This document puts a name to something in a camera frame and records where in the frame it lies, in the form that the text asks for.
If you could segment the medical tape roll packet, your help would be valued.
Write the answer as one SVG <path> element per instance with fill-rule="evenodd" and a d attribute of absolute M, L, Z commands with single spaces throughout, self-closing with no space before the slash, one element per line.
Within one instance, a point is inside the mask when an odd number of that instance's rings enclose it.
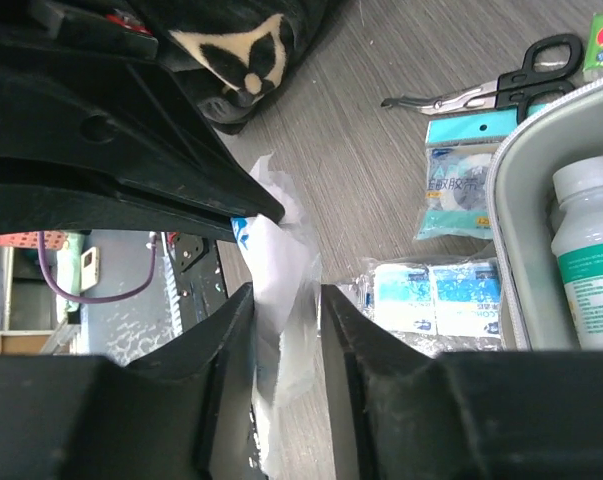
<path fill-rule="evenodd" d="M 517 127 L 508 109 L 435 119 L 425 137 L 425 210 L 415 238 L 493 238 L 486 179 L 492 156 Z"/>

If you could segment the grey medicine kit case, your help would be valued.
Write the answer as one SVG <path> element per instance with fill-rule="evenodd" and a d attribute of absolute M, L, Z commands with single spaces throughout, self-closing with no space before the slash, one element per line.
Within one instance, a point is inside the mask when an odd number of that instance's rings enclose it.
<path fill-rule="evenodd" d="M 576 350 L 577 335 L 550 243 L 552 176 L 603 155 L 603 78 L 543 107 L 494 154 L 486 190 L 510 350 Z"/>

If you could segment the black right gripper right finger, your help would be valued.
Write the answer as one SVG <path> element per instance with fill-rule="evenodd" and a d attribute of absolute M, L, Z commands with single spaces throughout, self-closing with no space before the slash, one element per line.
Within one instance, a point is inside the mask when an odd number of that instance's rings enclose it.
<path fill-rule="evenodd" d="M 603 479 L 603 352 L 428 357 L 321 290 L 340 479 Z"/>

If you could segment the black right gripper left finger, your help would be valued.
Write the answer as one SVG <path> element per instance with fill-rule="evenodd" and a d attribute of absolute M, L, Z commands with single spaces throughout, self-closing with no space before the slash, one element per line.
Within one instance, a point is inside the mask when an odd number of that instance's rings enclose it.
<path fill-rule="evenodd" d="M 0 355 L 0 479 L 239 479 L 253 291 L 127 366 Z"/>

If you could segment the alcohol pads plastic bag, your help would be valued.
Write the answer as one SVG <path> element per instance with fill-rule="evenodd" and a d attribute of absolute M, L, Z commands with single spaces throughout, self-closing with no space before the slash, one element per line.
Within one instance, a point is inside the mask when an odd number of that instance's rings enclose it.
<path fill-rule="evenodd" d="M 429 357 L 503 348 L 491 255 L 366 259 L 360 275 L 337 287 L 366 318 Z"/>

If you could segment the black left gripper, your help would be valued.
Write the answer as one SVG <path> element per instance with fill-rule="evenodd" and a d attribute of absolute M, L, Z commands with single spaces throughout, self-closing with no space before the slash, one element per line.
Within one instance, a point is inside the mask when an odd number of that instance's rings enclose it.
<path fill-rule="evenodd" d="M 159 46 L 128 1 L 0 1 L 0 25 L 142 60 Z M 0 184 L 174 202 L 230 220 L 284 215 L 170 73 L 72 51 L 0 49 Z"/>

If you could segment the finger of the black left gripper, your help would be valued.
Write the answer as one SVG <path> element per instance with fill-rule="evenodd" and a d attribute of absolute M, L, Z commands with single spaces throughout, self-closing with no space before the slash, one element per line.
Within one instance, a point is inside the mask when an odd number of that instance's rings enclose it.
<path fill-rule="evenodd" d="M 229 218 L 183 204 L 0 184 L 0 235 L 43 230 L 166 231 L 235 240 Z"/>

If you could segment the white bottle green label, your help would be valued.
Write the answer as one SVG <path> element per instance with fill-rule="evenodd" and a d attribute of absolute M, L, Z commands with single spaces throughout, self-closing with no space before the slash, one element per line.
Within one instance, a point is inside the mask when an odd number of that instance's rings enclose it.
<path fill-rule="evenodd" d="M 551 250 L 578 341 L 603 350 L 603 156 L 561 168 L 553 184 L 563 219 Z"/>

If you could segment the white gauze packet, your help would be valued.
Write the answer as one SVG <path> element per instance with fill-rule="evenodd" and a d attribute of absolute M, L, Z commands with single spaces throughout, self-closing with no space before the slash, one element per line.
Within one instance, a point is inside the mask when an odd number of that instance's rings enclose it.
<path fill-rule="evenodd" d="M 290 175 L 274 171 L 267 155 L 250 172 L 285 210 L 275 222 L 263 214 L 231 224 L 250 271 L 255 304 L 253 409 L 260 467 L 280 477 L 280 415 L 314 382 L 318 338 L 321 255 L 309 216 Z"/>

